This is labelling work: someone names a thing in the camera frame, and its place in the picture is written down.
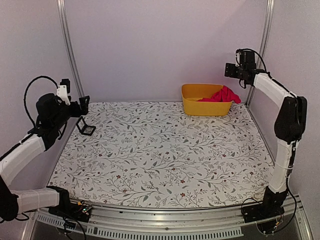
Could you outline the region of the red t-shirt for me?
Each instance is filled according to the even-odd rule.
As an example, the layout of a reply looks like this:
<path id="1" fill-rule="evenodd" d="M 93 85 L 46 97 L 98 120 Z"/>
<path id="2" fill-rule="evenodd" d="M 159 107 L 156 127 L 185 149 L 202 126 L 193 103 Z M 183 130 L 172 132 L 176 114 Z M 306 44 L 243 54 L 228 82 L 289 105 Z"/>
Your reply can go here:
<path id="1" fill-rule="evenodd" d="M 223 86 L 222 89 L 210 98 L 202 98 L 199 99 L 198 102 L 213 102 L 213 103 L 228 103 L 234 102 L 236 104 L 240 104 L 242 101 L 240 97 L 235 94 L 230 88 L 227 86 Z"/>

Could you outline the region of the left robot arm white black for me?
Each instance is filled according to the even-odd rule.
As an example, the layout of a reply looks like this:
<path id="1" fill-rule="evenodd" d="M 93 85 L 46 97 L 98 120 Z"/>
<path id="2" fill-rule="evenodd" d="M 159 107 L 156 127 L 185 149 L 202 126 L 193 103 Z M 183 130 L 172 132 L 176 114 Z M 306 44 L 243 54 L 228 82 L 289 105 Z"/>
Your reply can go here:
<path id="1" fill-rule="evenodd" d="M 89 111 L 90 97 L 66 101 L 53 93 L 47 93 L 36 103 L 36 124 L 28 134 L 0 158 L 0 217 L 12 221 L 19 214 L 40 208 L 52 208 L 53 213 L 70 217 L 75 204 L 69 192 L 61 187 L 11 191 L 9 186 L 17 174 L 33 159 L 51 148 L 61 139 L 70 118 L 85 116 Z"/>

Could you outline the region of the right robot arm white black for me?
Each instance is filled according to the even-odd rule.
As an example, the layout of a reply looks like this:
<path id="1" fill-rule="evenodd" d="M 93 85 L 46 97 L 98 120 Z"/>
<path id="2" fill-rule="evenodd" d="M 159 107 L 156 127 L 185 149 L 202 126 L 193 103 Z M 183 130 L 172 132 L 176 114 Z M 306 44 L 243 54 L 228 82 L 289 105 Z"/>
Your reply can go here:
<path id="1" fill-rule="evenodd" d="M 258 69 L 258 55 L 250 48 L 237 49 L 235 63 L 227 63 L 224 72 L 226 77 L 238 79 L 245 86 L 250 85 L 260 90 L 279 108 L 274 123 L 277 153 L 272 178 L 260 204 L 241 208 L 246 223 L 272 218 L 285 212 L 283 203 L 290 194 L 289 177 L 307 120 L 307 99 L 288 90 L 271 76 L 266 67 Z"/>

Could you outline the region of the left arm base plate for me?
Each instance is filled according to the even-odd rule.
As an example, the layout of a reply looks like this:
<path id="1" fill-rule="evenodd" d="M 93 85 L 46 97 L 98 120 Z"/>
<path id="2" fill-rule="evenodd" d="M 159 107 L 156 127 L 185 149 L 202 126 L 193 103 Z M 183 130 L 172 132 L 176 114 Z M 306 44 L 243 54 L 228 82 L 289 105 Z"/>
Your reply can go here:
<path id="1" fill-rule="evenodd" d="M 71 219 L 74 221 L 88 223 L 91 217 L 92 205 L 86 204 L 83 200 L 77 203 L 61 203 L 58 206 L 51 206 L 48 212 L 62 218 Z"/>

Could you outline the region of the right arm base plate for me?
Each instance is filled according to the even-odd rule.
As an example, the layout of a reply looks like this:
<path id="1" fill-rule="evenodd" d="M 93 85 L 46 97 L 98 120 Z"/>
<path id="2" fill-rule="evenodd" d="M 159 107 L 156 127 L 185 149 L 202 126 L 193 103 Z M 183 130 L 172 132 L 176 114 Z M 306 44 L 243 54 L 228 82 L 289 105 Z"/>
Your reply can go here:
<path id="1" fill-rule="evenodd" d="M 285 210 L 282 206 L 276 206 L 275 208 L 265 210 L 261 203 L 242 205 L 240 211 L 245 223 L 274 218 L 285 213 Z"/>

